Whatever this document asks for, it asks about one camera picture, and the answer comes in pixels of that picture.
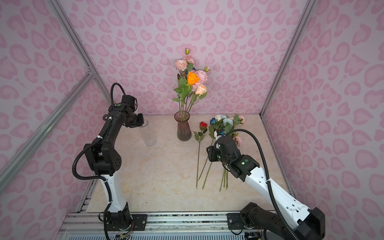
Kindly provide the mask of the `tall clear ribbed glass vase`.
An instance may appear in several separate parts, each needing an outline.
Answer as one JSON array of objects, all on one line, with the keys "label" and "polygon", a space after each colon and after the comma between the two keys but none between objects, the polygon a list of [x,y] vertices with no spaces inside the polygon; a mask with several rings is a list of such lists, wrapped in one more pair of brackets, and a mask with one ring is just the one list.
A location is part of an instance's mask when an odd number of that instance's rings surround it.
[{"label": "tall clear ribbed glass vase", "polygon": [[148,120],[144,120],[143,125],[139,129],[146,146],[154,146],[157,143],[157,134]]}]

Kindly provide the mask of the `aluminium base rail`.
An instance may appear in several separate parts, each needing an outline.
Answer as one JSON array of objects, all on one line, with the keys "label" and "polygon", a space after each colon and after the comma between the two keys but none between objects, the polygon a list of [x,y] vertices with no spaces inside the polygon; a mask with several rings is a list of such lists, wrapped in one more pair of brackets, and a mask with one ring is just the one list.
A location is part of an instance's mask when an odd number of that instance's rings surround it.
[{"label": "aluminium base rail", "polygon": [[[110,231],[112,240],[278,240],[262,227],[243,227],[238,212],[134,213],[134,229]],[[99,213],[67,214],[57,240],[104,240]]]}]

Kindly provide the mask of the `aluminium frame post right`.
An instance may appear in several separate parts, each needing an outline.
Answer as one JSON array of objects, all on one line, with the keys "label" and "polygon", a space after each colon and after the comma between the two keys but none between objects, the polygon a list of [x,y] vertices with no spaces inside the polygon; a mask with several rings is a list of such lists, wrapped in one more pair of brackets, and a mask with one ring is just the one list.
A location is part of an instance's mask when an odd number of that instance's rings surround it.
[{"label": "aluminium frame post right", "polygon": [[299,18],[299,22],[295,30],[293,31],[293,35],[289,41],[288,47],[285,50],[285,54],[283,55],[283,58],[280,62],[278,71],[273,79],[271,88],[267,94],[266,101],[262,107],[262,110],[260,112],[260,118],[263,119],[266,116],[266,112],[269,108],[269,105],[272,102],[272,98],[277,90],[277,87],[283,77],[283,73],[285,72],[286,68],[288,67],[290,60],[292,56],[294,55],[295,48],[297,47],[303,32],[308,25],[310,18],[312,17],[314,11],[316,10],[318,6],[318,1],[316,0],[309,0],[306,2],[305,8],[303,10],[303,13],[301,17]]}]

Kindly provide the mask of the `peach rose stem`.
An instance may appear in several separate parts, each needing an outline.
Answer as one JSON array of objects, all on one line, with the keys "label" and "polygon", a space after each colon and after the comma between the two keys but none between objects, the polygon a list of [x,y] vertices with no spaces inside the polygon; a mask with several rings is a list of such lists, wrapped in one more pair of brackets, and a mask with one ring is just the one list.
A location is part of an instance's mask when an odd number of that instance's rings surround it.
[{"label": "peach rose stem", "polygon": [[190,94],[190,104],[187,107],[187,112],[189,113],[193,107],[193,105],[199,101],[202,100],[207,96],[207,88],[204,85],[200,85],[197,87],[196,90],[192,91]]}]

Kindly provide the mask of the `aluminium frame corner post left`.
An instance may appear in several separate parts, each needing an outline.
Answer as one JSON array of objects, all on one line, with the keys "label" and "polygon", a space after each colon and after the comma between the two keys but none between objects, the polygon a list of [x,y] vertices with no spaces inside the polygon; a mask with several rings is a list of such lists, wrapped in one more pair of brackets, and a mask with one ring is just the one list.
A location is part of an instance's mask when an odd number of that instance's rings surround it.
[{"label": "aluminium frame corner post left", "polygon": [[106,102],[108,104],[111,104],[111,94],[110,90],[107,89],[106,85],[104,84],[100,74],[96,70],[95,64],[93,63],[89,53],[87,52],[81,38],[77,34],[75,28],[73,27],[69,16],[66,14],[62,4],[60,1],[47,1],[47,3],[50,5],[51,9],[53,10],[54,14],[58,18],[58,21],[62,25],[62,28],[67,33],[69,39],[71,40],[74,48],[77,50],[79,56],[85,63],[88,73],[91,76],[91,79],[96,83],[99,90],[103,94]]}]

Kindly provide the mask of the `red rose stem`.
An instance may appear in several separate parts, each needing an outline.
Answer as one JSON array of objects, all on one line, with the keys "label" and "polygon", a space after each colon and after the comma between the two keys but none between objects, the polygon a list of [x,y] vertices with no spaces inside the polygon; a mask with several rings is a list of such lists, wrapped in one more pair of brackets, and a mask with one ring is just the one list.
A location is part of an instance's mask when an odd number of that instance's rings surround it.
[{"label": "red rose stem", "polygon": [[195,140],[198,142],[196,189],[198,188],[198,182],[199,182],[201,142],[204,140],[205,134],[206,134],[207,130],[208,130],[208,124],[205,123],[205,122],[200,122],[199,123],[199,131],[198,132],[194,132]]}]

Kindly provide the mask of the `pink rose bud spray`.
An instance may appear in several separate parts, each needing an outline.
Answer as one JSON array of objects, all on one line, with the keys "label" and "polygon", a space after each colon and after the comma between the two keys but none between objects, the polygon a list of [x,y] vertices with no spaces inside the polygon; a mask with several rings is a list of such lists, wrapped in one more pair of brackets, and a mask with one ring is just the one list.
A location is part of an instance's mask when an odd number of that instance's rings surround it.
[{"label": "pink rose bud spray", "polygon": [[174,63],[174,67],[179,71],[177,74],[178,79],[180,77],[185,77],[188,72],[193,70],[195,64],[195,60],[191,56],[191,50],[189,48],[185,48],[185,56],[182,59],[176,60]]}]

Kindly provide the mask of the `pile of green flower stems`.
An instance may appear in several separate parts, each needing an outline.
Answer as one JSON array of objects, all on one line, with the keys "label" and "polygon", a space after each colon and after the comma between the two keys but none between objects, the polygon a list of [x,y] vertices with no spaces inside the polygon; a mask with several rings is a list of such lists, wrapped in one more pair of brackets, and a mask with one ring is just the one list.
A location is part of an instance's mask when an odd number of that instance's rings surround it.
[{"label": "pile of green flower stems", "polygon": [[229,136],[234,140],[237,146],[241,146],[243,140],[239,137],[237,132],[234,132],[236,126],[242,125],[245,123],[245,117],[239,114],[233,116],[229,115],[216,115],[210,120],[210,123],[200,122],[198,132],[194,132],[196,141],[199,143],[199,149],[201,149],[201,142],[203,141],[206,134],[211,138],[211,145],[208,147],[208,156],[204,165],[210,162],[221,162],[224,165],[225,170],[223,171],[221,188],[228,188],[228,178],[229,178],[229,158],[220,152],[219,143],[216,140],[219,137],[228,135],[228,132],[232,132]]}]

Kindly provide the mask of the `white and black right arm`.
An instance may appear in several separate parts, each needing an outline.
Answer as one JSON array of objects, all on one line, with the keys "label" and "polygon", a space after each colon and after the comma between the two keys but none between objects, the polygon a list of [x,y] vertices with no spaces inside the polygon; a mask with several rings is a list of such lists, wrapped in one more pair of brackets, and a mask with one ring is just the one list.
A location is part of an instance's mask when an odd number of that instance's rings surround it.
[{"label": "white and black right arm", "polygon": [[326,217],[319,208],[309,208],[290,195],[269,175],[265,156],[259,152],[262,164],[249,155],[241,154],[230,136],[219,136],[207,147],[210,162],[220,162],[235,178],[247,183],[274,207],[267,211],[256,203],[241,211],[245,228],[260,227],[284,240],[322,240],[326,235]]}]

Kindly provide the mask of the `pink peony flower spray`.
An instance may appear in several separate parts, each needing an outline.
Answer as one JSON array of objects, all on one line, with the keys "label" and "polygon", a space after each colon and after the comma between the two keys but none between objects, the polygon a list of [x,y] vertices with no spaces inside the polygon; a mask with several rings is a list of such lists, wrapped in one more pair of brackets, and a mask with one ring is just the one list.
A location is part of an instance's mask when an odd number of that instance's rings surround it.
[{"label": "pink peony flower spray", "polygon": [[195,92],[199,86],[204,85],[206,83],[206,81],[208,80],[208,75],[203,70],[191,70],[191,73],[194,73],[199,78],[199,81],[192,85],[193,91]]}]

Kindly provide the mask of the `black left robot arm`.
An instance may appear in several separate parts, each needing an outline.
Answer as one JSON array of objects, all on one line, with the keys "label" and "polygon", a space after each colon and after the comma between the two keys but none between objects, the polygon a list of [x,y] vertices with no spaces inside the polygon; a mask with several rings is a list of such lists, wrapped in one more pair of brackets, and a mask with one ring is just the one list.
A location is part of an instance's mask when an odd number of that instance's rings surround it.
[{"label": "black left robot arm", "polygon": [[144,117],[136,114],[136,110],[137,99],[130,95],[122,96],[121,102],[111,104],[103,116],[105,123],[95,140],[84,146],[90,169],[101,181],[106,195],[107,207],[102,219],[106,231],[133,229],[134,222],[119,183],[122,157],[115,150],[115,142],[122,126],[136,128],[143,125]]}]

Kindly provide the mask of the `aluminium diagonal frame bar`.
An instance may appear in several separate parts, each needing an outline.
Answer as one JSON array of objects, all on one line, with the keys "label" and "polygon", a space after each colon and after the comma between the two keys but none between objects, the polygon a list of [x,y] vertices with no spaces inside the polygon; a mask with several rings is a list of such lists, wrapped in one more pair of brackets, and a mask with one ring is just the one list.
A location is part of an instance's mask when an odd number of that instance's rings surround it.
[{"label": "aluminium diagonal frame bar", "polygon": [[11,158],[10,163],[1,172],[1,192],[8,187],[21,171],[31,155],[41,146],[51,131],[57,126],[63,116],[81,96],[94,78],[94,72],[88,72],[68,96],[58,105],[52,114],[39,126],[31,138]]}]

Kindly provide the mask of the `light blue flower spray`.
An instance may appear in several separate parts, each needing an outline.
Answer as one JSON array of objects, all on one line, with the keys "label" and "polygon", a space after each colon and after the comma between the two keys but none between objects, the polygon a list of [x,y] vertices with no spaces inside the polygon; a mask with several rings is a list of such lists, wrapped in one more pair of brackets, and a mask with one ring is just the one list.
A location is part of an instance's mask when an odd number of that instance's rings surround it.
[{"label": "light blue flower spray", "polygon": [[227,125],[231,125],[233,126],[234,125],[234,122],[231,118],[229,118],[227,115],[216,115],[214,117],[215,119],[215,124],[216,125],[223,125],[223,126],[227,126]]}]

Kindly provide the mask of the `pink ribbed glass vase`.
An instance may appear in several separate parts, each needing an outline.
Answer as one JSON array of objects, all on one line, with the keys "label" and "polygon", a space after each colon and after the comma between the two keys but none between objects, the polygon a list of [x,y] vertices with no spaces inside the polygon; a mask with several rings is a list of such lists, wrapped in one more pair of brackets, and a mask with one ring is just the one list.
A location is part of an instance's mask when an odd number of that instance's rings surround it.
[{"label": "pink ribbed glass vase", "polygon": [[192,131],[189,125],[190,114],[186,111],[179,111],[174,115],[178,123],[177,137],[180,141],[186,142],[191,139]]}]

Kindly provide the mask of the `orange flower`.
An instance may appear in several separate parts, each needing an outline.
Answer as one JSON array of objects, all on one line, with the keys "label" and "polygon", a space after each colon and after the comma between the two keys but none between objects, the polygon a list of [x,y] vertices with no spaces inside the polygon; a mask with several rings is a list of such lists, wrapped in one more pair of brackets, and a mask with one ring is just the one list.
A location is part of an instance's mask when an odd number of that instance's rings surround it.
[{"label": "orange flower", "polygon": [[197,74],[192,71],[184,71],[178,74],[177,87],[174,89],[177,97],[172,100],[179,104],[180,112],[185,111],[189,113],[191,111],[198,98],[194,85],[199,81],[200,79]]}]

